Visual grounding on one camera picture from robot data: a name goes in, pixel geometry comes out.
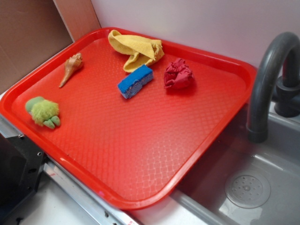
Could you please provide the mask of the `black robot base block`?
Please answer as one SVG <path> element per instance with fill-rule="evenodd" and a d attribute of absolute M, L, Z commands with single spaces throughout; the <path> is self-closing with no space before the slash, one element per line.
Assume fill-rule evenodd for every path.
<path fill-rule="evenodd" d="M 0 223 L 38 190 L 46 154 L 29 138 L 0 136 Z"/>

